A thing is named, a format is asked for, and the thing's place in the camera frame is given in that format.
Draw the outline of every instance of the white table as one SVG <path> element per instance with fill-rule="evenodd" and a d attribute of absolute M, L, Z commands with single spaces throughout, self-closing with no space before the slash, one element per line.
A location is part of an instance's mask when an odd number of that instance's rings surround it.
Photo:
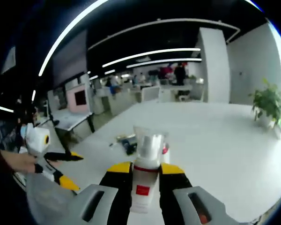
<path fill-rule="evenodd" d="M 248 222 L 281 197 L 281 141 L 253 121 L 251 107 L 206 103 L 136 104 L 76 145 L 85 157 L 60 170 L 81 189 L 98 184 L 113 164 L 133 160 L 115 136 L 133 133 L 133 125 L 168 131 L 170 161 L 193 186 L 201 186 L 226 205 L 226 212 Z M 130 213 L 127 224 L 163 224 L 158 191 L 148 214 Z"/>
<path fill-rule="evenodd" d="M 160 102 L 175 102 L 175 95 L 180 90 L 192 90 L 192 85 L 183 85 L 183 86 L 176 86 L 176 85 L 161 85 L 160 86 L 160 94 L 159 99 Z"/>
<path fill-rule="evenodd" d="M 61 109 L 55 112 L 52 112 L 52 115 L 55 120 L 59 120 L 59 124 L 55 128 L 71 131 L 89 116 L 92 115 L 91 112 L 82 112 L 82 113 L 72 113 L 68 109 Z"/>
<path fill-rule="evenodd" d="M 91 119 L 91 115 L 93 113 L 91 112 L 82 112 L 82 113 L 72 113 L 68 109 L 62 109 L 57 110 L 55 112 L 52 112 L 52 116 L 55 120 L 59 120 L 59 124 L 55 126 L 55 128 L 60 129 L 67 132 L 72 132 L 75 127 L 77 127 L 79 124 L 84 122 L 85 120 L 88 121 L 90 130 L 94 133 L 94 125 Z M 68 150 L 68 146 L 66 141 L 64 140 L 63 136 L 65 134 L 61 135 L 59 134 L 59 140 L 63 146 L 64 149 Z"/>
<path fill-rule="evenodd" d="M 37 120 L 37 122 L 39 123 L 38 124 L 38 127 L 42 126 L 43 124 L 45 124 L 46 122 L 48 122 L 50 120 L 49 117 L 45 117 L 45 116 L 41 116 L 39 118 L 39 120 Z"/>
<path fill-rule="evenodd" d="M 137 83 L 136 86 L 150 87 L 150 86 L 152 86 L 152 83 L 151 82 Z"/>
<path fill-rule="evenodd" d="M 162 90 L 192 90 L 192 85 L 160 85 Z"/>

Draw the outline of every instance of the spray bottle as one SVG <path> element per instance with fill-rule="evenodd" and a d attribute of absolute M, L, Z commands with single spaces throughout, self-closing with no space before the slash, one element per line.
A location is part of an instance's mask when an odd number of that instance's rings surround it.
<path fill-rule="evenodd" d="M 167 134 L 141 127 L 134 127 L 134 132 L 137 137 L 137 158 L 133 165 L 130 211 L 148 213 Z"/>

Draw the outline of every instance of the potted plant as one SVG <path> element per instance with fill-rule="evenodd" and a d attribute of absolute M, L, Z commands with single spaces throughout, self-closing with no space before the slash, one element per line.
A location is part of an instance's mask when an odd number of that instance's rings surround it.
<path fill-rule="evenodd" d="M 194 84 L 197 81 L 197 77 L 194 74 L 190 75 L 189 79 L 191 84 Z"/>
<path fill-rule="evenodd" d="M 255 120 L 259 120 L 265 127 L 281 124 L 281 92 L 277 90 L 276 84 L 270 84 L 263 79 L 266 87 L 264 90 L 255 90 L 250 97 L 254 97 L 253 108 Z"/>

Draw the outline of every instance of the pink board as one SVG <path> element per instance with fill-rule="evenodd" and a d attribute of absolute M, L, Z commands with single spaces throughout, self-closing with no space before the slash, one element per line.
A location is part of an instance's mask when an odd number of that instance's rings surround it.
<path fill-rule="evenodd" d="M 72 113 L 85 113 L 89 111 L 87 103 L 85 105 L 77 105 L 75 99 L 75 93 L 79 91 L 85 91 L 85 85 L 79 85 L 71 90 L 67 91 L 67 108 Z"/>

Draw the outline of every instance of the gray gripper base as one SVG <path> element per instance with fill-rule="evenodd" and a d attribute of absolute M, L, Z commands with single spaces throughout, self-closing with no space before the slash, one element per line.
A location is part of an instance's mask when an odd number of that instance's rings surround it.
<path fill-rule="evenodd" d="M 198 213 L 190 199 L 191 194 L 197 195 L 210 215 L 211 220 L 206 225 L 247 225 L 229 217 L 226 214 L 225 205 L 201 187 L 176 189 L 173 192 L 186 225 L 201 225 Z"/>
<path fill-rule="evenodd" d="M 117 188 L 106 187 L 92 184 L 79 193 L 68 205 L 67 214 L 63 217 L 55 218 L 44 225 L 106 225 L 112 202 L 118 192 Z M 83 218 L 87 210 L 92 208 L 93 200 L 99 199 L 97 206 L 94 206 L 95 212 L 89 221 Z"/>

